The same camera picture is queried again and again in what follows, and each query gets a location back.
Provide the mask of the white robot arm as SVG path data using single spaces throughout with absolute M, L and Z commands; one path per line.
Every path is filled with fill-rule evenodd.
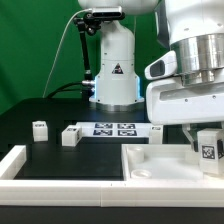
M 147 113 L 154 124 L 224 121 L 224 0 L 78 0 L 102 20 L 101 70 L 95 100 L 124 105 L 134 85 L 133 46 L 124 43 L 118 18 L 153 11 L 160 42 L 169 48 L 145 68 Z

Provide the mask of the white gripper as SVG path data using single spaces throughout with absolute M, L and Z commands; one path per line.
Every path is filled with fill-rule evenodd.
M 183 124 L 191 149 L 198 151 L 192 123 L 224 121 L 224 81 L 183 87 L 179 77 L 151 82 L 146 89 L 148 119 L 154 125 Z

